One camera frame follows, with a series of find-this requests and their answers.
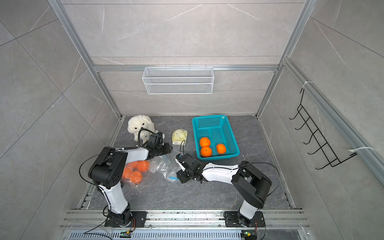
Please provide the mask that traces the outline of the orange one bag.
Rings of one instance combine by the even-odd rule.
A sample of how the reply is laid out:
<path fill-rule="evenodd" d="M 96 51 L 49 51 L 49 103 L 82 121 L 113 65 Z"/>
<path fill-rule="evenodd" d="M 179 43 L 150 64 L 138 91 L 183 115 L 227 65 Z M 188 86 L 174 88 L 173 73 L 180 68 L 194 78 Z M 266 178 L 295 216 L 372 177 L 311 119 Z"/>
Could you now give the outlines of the orange one bag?
<path fill-rule="evenodd" d="M 213 151 L 212 151 L 212 149 L 209 146 L 204 146 L 200 150 L 200 155 L 203 158 L 211 157 L 212 154 L 213 154 Z"/>

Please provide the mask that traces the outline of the orange two bag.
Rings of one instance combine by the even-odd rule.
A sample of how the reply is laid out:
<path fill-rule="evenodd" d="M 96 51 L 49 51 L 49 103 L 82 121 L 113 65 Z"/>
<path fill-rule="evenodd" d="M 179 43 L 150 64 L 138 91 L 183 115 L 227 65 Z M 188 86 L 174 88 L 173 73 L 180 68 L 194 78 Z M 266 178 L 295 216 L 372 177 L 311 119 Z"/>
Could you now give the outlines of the orange two bag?
<path fill-rule="evenodd" d="M 209 138 L 203 137 L 200 139 L 200 147 L 201 148 L 209 147 L 210 145 L 211 145 L 211 141 Z"/>

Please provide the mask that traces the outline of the orange three bag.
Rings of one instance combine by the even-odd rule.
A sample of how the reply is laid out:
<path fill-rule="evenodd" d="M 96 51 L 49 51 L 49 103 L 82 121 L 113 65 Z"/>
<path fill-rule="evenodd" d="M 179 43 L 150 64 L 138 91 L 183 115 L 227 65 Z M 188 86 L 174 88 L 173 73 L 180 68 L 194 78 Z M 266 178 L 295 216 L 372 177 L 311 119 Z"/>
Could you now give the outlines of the orange three bag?
<path fill-rule="evenodd" d="M 219 155 L 224 155 L 227 152 L 227 148 L 224 144 L 218 144 L 216 146 L 216 151 Z"/>

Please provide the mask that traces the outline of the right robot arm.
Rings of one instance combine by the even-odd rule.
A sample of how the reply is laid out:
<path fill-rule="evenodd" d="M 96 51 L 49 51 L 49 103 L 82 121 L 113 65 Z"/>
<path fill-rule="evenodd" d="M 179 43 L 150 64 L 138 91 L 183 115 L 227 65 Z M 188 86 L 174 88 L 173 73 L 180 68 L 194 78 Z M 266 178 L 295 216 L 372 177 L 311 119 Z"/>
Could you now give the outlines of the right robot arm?
<path fill-rule="evenodd" d="M 232 185 L 243 197 L 238 211 L 225 211 L 223 217 L 227 228 L 265 227 L 265 218 L 260 211 L 264 207 L 272 180 L 257 169 L 253 163 L 242 161 L 238 165 L 225 166 L 194 159 L 189 154 L 175 157 L 180 166 L 177 178 L 181 183 L 220 182 Z"/>

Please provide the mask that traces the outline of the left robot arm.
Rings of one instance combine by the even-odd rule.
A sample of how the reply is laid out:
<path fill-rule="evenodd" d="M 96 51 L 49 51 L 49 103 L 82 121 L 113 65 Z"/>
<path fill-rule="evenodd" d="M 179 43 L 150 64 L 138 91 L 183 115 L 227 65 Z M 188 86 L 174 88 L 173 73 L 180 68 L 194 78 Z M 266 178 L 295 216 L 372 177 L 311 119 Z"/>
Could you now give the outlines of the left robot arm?
<path fill-rule="evenodd" d="M 104 147 L 100 154 L 94 156 L 96 160 L 89 169 L 91 181 L 88 183 L 96 186 L 108 203 L 106 227 L 132 228 L 138 223 L 122 191 L 121 180 L 126 164 L 167 155 L 173 150 L 172 145 L 165 143 L 163 133 L 141 128 L 138 135 L 142 132 L 151 134 L 143 145 L 121 149 Z"/>

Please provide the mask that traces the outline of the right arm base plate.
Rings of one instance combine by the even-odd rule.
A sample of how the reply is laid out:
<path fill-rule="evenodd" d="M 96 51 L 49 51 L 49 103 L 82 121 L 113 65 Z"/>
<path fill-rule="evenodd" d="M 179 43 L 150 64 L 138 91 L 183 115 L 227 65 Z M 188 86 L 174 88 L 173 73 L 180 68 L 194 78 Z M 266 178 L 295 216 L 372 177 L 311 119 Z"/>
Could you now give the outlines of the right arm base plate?
<path fill-rule="evenodd" d="M 264 215 L 260 211 L 256 211 L 251 219 L 241 215 L 239 211 L 225 211 L 224 219 L 227 228 L 263 228 L 266 226 Z"/>

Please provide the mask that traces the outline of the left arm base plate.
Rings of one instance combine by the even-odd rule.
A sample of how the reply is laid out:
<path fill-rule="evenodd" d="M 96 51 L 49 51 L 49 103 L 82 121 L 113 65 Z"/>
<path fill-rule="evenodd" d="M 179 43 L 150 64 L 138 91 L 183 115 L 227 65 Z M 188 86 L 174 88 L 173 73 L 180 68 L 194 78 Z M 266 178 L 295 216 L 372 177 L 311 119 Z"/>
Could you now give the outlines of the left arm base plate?
<path fill-rule="evenodd" d="M 148 212 L 146 211 L 127 211 L 122 214 L 108 213 L 105 227 L 112 228 L 128 228 L 136 227 L 143 228 L 147 219 Z"/>

